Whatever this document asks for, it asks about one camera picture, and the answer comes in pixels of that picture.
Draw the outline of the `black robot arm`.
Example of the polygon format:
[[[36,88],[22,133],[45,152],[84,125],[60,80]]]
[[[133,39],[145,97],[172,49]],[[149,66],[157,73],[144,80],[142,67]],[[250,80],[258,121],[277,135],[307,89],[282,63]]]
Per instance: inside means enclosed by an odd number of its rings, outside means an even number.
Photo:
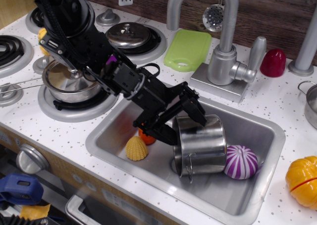
[[[123,94],[143,111],[133,125],[169,145],[176,132],[167,122],[179,112],[200,125],[207,120],[198,94],[186,82],[168,88],[144,66],[137,67],[95,26],[86,0],[35,0],[47,31],[41,46],[59,62],[91,76],[108,93]]]

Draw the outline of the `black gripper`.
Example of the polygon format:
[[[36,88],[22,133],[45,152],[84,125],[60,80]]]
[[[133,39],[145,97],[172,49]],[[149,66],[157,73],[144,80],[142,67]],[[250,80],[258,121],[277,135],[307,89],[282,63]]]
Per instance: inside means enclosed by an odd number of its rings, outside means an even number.
[[[133,126],[158,141],[168,145],[177,144],[176,132],[165,123],[184,111],[193,121],[205,126],[205,110],[198,101],[198,94],[189,88],[187,82],[167,87],[145,68],[138,68],[143,84],[132,102],[143,109],[134,120]]]

